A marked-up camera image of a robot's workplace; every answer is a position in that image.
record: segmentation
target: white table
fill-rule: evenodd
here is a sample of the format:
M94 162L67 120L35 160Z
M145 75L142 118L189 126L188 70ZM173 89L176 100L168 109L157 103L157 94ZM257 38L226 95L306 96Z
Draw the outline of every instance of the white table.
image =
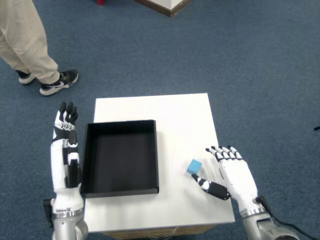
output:
M187 173L196 159L202 162L200 176L224 185L217 161L205 151L218 145L208 95L96 99L95 123L150 119L156 120L159 193L87 198L89 232L234 222L231 201L203 192Z

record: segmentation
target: shoe sole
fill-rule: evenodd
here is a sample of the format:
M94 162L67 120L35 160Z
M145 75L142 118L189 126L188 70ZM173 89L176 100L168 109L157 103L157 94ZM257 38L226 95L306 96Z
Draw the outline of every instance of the shoe sole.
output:
M35 79L36 79L36 77L34 77L33 75L31 75L28 80L19 77L19 83L21 83L23 85L28 85Z
M68 89L68 88L72 87L78 81L78 77L79 77L79 73L76 75L75 79L71 82L71 84L66 84L61 87L53 87L48 91L44 91L44 90L42 90L42 88L40 88L40 93L43 96L50 96L52 94L55 94L56 92L59 92L62 89Z

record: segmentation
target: blue block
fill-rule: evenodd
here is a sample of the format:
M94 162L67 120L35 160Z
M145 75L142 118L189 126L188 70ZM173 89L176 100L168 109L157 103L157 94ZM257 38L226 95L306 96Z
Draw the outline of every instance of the blue block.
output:
M197 174L201 168L202 163L192 159L188 169L186 170L189 174Z

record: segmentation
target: person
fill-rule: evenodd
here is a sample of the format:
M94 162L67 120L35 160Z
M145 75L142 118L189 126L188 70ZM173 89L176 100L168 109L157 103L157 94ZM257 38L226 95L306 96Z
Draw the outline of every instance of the person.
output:
M38 79L44 96L71 87L79 77L76 70L58 72L32 0L0 0L0 57L18 73L21 84Z

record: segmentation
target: robotic hand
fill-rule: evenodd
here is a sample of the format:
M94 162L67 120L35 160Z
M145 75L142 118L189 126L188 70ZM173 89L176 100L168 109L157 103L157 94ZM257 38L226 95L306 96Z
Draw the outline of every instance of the robotic hand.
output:
M63 102L57 112L51 144L51 172L56 198L50 200L53 213L53 240L82 240L88 235L84 222L84 201L80 195L81 171L79 167L76 134L77 108ZM48 217L48 200L44 201Z
M255 180L248 164L234 147L212 146L206 148L206 151L212 153L218 161L226 186L205 180L196 174L192 174L192 177L205 192L222 200L232 197L237 201L250 240L298 240L293 232L276 226L264 206L258 203L260 198Z

